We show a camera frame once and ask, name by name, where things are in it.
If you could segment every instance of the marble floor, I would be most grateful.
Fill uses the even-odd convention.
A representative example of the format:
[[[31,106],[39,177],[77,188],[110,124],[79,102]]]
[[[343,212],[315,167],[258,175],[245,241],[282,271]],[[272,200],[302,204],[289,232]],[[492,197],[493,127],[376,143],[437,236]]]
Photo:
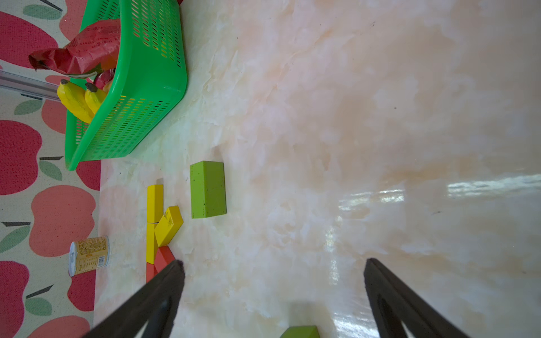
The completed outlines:
[[[541,3],[181,6],[189,85],[103,161],[95,323],[145,281],[146,186],[184,225],[174,337],[377,337],[377,257],[472,337],[541,335]],[[189,165],[223,161],[225,216],[192,220]]]

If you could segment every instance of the tin can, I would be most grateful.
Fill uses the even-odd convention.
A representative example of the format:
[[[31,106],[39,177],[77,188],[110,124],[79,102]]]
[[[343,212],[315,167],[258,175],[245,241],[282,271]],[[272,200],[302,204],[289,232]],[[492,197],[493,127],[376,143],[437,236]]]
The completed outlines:
[[[107,236],[72,242],[69,249],[69,275],[73,277],[106,266],[109,263],[109,254]]]

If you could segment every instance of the green plastic basket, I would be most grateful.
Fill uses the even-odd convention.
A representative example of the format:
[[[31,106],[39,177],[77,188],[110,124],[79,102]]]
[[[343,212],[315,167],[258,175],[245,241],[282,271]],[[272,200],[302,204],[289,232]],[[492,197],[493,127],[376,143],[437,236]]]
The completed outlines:
[[[118,64],[111,90],[86,124],[68,111],[65,161],[129,154],[182,99],[188,76],[176,0],[89,0],[81,30],[120,18]],[[84,86],[85,80],[72,79]]]

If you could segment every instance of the yellow wooden block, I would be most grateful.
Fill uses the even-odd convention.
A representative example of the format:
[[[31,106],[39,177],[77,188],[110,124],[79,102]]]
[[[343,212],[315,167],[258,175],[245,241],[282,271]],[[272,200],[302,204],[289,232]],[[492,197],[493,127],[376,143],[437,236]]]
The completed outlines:
[[[163,215],[163,184],[147,188],[147,223],[158,223]]]
[[[156,225],[155,235],[158,246],[163,247],[169,244],[183,223],[180,209],[177,206],[167,208],[166,213]]]
[[[154,232],[156,231],[156,223],[147,223],[147,263],[154,264],[156,251],[158,251],[158,242]]]

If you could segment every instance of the red fruit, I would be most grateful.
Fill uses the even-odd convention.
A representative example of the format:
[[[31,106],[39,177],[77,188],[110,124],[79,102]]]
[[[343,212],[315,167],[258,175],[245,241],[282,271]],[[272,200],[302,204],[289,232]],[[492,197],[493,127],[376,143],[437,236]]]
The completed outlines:
[[[32,68],[28,55],[46,48],[58,48],[58,43],[38,26],[11,14],[0,12],[0,59]]]
[[[71,278],[68,299],[81,311],[94,310],[94,289],[96,287],[96,270],[75,275]]]
[[[87,238],[94,228],[95,208],[92,195],[70,185],[57,185],[38,193],[32,201],[34,226],[30,249],[43,257],[67,254],[72,242]]]
[[[23,191],[37,179],[41,135],[28,125],[0,120],[0,195]]]
[[[101,160],[79,162],[77,175],[90,189],[100,190]]]
[[[79,338],[88,331],[90,331],[90,324],[86,319],[66,316],[41,325],[28,338]]]
[[[66,107],[62,103],[45,100],[41,109],[41,118],[52,130],[66,133]]]
[[[28,268],[16,262],[0,262],[0,338],[12,338],[24,320],[23,292]]]
[[[69,41],[79,34],[87,0],[66,0],[68,11],[60,19],[60,31]]]

